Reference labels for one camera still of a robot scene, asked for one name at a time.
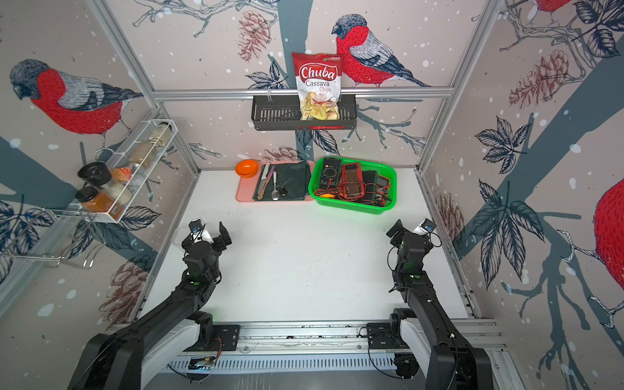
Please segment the red taped multimeter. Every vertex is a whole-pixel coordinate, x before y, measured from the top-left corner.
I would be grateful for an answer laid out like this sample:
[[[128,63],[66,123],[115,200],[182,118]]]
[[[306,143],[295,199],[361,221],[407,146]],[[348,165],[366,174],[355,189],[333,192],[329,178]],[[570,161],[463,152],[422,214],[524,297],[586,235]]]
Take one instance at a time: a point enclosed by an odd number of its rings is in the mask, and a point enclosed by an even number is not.
[[[362,180],[362,169],[359,163],[342,166],[341,196],[344,200],[357,200],[364,196],[365,184]]]

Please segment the green-edged black multimeter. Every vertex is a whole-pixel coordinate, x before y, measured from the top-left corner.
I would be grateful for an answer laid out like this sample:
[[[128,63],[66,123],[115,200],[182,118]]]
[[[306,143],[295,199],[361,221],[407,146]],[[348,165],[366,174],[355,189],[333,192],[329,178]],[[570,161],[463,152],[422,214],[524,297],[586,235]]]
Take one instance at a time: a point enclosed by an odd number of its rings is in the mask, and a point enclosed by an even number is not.
[[[326,157],[321,163],[321,173],[318,188],[321,190],[335,190],[338,188],[341,178],[340,159]]]

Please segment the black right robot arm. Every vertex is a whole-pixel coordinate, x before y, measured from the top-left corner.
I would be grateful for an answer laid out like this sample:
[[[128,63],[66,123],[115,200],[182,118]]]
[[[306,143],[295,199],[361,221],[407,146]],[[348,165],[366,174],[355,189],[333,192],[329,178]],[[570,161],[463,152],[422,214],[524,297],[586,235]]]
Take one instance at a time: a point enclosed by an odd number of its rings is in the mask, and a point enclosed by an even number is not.
[[[429,236],[411,232],[399,220],[387,236],[397,249],[396,265],[391,269],[393,290],[409,307],[393,313],[393,331],[414,354],[425,388],[493,389],[489,356],[458,331],[424,270],[424,258],[433,248]]]

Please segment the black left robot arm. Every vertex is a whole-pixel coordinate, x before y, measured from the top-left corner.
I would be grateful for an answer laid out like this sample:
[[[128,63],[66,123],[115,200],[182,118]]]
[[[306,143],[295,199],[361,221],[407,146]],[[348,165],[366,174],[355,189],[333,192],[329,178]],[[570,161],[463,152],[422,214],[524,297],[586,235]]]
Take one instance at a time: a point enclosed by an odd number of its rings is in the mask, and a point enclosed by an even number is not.
[[[179,353],[213,335],[203,312],[222,279],[219,258],[232,243],[224,225],[210,237],[201,219],[189,223],[180,284],[154,309],[119,331],[94,336],[71,377],[71,389],[143,389]]]

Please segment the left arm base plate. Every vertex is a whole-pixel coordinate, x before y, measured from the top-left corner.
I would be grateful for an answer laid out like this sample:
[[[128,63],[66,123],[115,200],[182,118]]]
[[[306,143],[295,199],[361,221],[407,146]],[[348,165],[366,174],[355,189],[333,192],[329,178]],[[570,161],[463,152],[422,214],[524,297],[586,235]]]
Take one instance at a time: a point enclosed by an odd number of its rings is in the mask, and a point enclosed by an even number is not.
[[[198,340],[185,352],[232,352],[237,349],[241,326],[238,324],[201,325]]]

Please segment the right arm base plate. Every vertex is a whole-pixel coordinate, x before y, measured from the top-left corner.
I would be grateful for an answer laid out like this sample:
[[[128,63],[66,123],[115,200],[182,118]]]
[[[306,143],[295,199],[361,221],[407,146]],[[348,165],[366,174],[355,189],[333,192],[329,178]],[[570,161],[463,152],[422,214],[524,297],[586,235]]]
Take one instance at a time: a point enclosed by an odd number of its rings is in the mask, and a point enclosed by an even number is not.
[[[369,349],[408,349],[389,321],[367,323],[365,330]]]

